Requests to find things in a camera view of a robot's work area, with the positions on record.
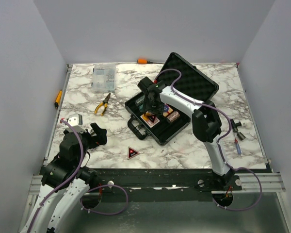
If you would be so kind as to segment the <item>blue small blind button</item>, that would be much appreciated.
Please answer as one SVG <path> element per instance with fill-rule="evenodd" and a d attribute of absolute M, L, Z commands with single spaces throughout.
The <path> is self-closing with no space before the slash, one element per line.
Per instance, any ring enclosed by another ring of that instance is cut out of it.
<path fill-rule="evenodd" d="M 167 104 L 164 105 L 163 111 L 164 112 L 168 112 L 169 111 L 169 106 Z"/>

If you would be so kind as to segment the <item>white poker chip stack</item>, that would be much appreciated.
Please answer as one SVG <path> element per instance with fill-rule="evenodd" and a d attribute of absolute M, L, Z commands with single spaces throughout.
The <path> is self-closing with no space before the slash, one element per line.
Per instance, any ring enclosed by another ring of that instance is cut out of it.
<path fill-rule="evenodd" d="M 173 111 L 171 114 L 169 114 L 166 119 L 168 123 L 173 123 L 175 120 L 177 120 L 180 117 L 180 114 L 178 111 Z"/>

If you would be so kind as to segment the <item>all-in triangle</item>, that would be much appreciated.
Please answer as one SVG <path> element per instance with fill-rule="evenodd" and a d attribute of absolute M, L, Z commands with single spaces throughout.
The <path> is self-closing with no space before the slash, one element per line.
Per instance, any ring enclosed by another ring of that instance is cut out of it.
<path fill-rule="evenodd" d="M 128 147 L 128 160 L 139 155 L 140 153 L 136 151 L 135 149 Z"/>
<path fill-rule="evenodd" d="M 156 121 L 156 116 L 155 115 L 151 115 L 147 117 L 149 121 L 151 121 L 152 123 L 154 123 Z"/>

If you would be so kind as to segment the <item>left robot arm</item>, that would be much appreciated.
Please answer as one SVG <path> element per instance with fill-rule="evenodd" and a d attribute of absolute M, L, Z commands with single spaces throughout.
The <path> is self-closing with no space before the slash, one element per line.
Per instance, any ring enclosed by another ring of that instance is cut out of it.
<path fill-rule="evenodd" d="M 57 233 L 83 194 L 97 188 L 97 173 L 82 163 L 88 150 L 107 143 L 107 131 L 96 123 L 91 128 L 68 124 L 59 152 L 41 169 L 38 198 L 21 232 Z"/>

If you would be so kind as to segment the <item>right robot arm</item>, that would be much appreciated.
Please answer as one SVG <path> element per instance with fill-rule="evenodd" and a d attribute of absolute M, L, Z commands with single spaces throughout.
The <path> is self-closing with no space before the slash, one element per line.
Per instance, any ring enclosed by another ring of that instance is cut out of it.
<path fill-rule="evenodd" d="M 214 186 L 219 190 L 229 187 L 235 172 L 227 163 L 225 151 L 220 143 L 228 134 L 221 135 L 222 123 L 218 115 L 220 111 L 215 108 L 213 102 L 205 104 L 177 91 L 173 86 L 165 85 L 162 81 L 153 83 L 147 77 L 138 83 L 138 87 L 145 95 L 142 112 L 160 115 L 164 111 L 164 105 L 168 104 L 190 117 L 194 136 L 204 143 L 209 154 Z"/>

